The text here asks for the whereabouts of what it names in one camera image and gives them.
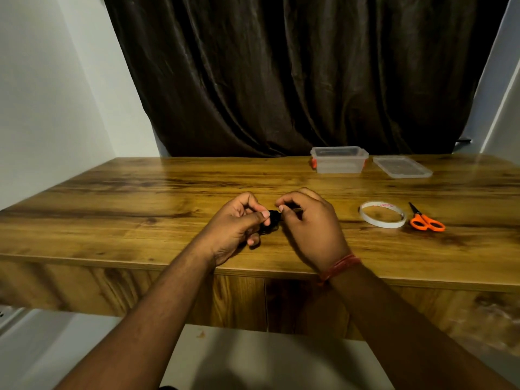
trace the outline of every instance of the transparent lid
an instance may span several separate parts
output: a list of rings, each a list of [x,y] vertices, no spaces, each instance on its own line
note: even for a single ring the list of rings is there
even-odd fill
[[[374,156],[374,163],[392,178],[428,178],[433,171],[406,156]]]
[[[368,157],[367,151],[360,147],[315,147],[310,154],[313,157]]]

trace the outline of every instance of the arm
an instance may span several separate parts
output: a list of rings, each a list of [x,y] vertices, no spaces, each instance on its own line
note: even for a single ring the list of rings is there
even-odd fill
[[[81,360],[56,389],[157,389],[201,283],[269,225],[251,193],[228,202],[163,271],[134,309]]]
[[[301,219],[285,204],[299,206]],[[303,188],[286,194],[276,205],[298,248],[318,272],[350,254],[334,208],[314,191]],[[330,283],[396,388],[515,388],[433,326],[362,264]]]

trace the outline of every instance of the tape roll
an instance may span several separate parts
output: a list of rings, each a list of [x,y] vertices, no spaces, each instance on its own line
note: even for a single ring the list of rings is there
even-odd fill
[[[381,220],[376,220],[370,216],[368,216],[363,209],[368,208],[369,206],[380,206],[381,208],[388,208],[390,210],[393,210],[394,212],[399,213],[401,215],[401,220],[398,222],[382,222]],[[367,223],[370,223],[371,225],[382,227],[382,228],[399,228],[405,225],[406,223],[406,215],[402,211],[401,208],[398,206],[395,206],[394,204],[389,204],[387,202],[383,201],[367,201],[365,203],[362,203],[359,206],[359,214],[363,218],[364,221]]]

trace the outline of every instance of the orange scissors handle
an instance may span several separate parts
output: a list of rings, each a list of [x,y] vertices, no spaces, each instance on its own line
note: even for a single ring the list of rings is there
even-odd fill
[[[412,203],[409,203],[409,204],[414,213],[414,216],[413,216],[412,220],[410,221],[410,225],[413,228],[415,228],[417,230],[421,230],[421,231],[426,231],[426,230],[430,229],[432,231],[437,231],[437,232],[441,232],[446,229],[444,224],[442,224],[441,222],[438,222],[432,218],[429,218],[426,215],[423,215],[421,212],[419,212],[419,210],[417,208],[415,208],[413,206]]]

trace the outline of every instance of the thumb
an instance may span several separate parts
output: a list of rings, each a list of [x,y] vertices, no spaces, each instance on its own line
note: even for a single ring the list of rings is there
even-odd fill
[[[280,210],[280,212],[282,212],[282,220],[285,222],[286,225],[289,226],[289,228],[292,228],[298,222],[300,222],[298,216],[296,216],[294,211],[290,209],[287,205],[280,205],[278,209]]]
[[[247,229],[250,229],[254,226],[257,226],[263,222],[267,218],[269,218],[270,213],[268,210],[263,210],[262,212],[253,212],[249,215],[239,217],[240,231],[246,232]]]

